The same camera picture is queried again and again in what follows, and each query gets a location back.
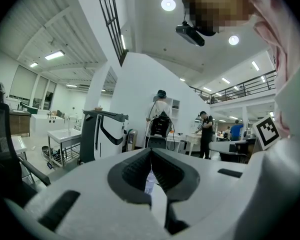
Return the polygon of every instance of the black metal railing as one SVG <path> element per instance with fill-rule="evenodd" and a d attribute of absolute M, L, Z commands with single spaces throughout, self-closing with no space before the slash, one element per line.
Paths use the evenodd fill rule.
<path fill-rule="evenodd" d="M 230 101 L 275 89 L 276 75 L 277 72 L 274 70 L 227 89 L 213 93 L 210 95 L 211 102 L 209 104 Z"/>
<path fill-rule="evenodd" d="M 208 103 L 208 104 L 210 104 L 210 93 L 207 93 L 207 92 L 205 92 L 205 91 L 202 91 L 202 90 L 200 90 L 200 89 L 197 89 L 197 88 L 194 88 L 194 87 L 192 87 L 192 86 L 189 86 L 191 89 L 193 89 L 194 90 L 194 92 L 196 93 L 196 94 L 198 94 L 199 96 L 200 96 L 200 98 L 201 99 L 203 99 L 204 100 L 204 102 L 205 103 Z"/>
<path fill-rule="evenodd" d="M 106 22 L 106 27 L 111 36 L 115 53 L 122 66 L 128 51 L 124 49 L 123 41 L 121 38 L 121 29 L 119 24 L 116 0 L 99 0 L 99 1 Z"/>

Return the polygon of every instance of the office chair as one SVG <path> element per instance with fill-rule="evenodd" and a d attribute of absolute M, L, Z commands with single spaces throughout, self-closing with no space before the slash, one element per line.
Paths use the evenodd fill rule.
<path fill-rule="evenodd" d="M 46 186 L 50 185 L 50 179 L 17 156 L 11 138 L 9 110 L 7 104 L 0 103 L 0 194 L 24 207 L 37 191 L 22 181 L 20 162 Z"/>

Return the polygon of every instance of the recessed ceiling light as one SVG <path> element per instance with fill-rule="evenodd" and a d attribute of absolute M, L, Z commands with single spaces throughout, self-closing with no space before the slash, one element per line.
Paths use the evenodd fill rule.
<path fill-rule="evenodd" d="M 232 46 L 235 46 L 239 43 L 239 37 L 237 37 L 236 35 L 233 35 L 229 38 L 229 44 Z"/>
<path fill-rule="evenodd" d="M 227 84 L 230 84 L 230 82 L 227 79 L 222 78 L 222 80 L 225 81 Z"/>
<path fill-rule="evenodd" d="M 34 62 L 33 64 L 30 65 L 30 67 L 33 68 L 33 67 L 35 67 L 37 65 L 38 65 L 38 63 Z"/>
<path fill-rule="evenodd" d="M 59 50 L 59 51 L 57 51 L 57 52 L 55 52 L 55 53 L 52 53 L 52 54 L 46 56 L 45 59 L 48 60 L 48 61 L 50 61 L 50 60 L 52 60 L 52 59 L 61 57 L 61 56 L 63 56 L 63 55 L 65 55 L 65 53 L 64 53 L 63 51 Z"/>
<path fill-rule="evenodd" d="M 252 65 L 255 67 L 256 71 L 260 70 L 260 68 L 258 67 L 258 65 L 254 61 L 252 61 Z"/>
<path fill-rule="evenodd" d="M 126 49 L 126 43 L 125 43 L 125 39 L 124 39 L 123 34 L 121 34 L 121 40 L 122 40 L 123 49 Z"/>
<path fill-rule="evenodd" d="M 161 7 L 165 11 L 173 11 L 176 8 L 176 2 L 174 0 L 162 0 Z"/>

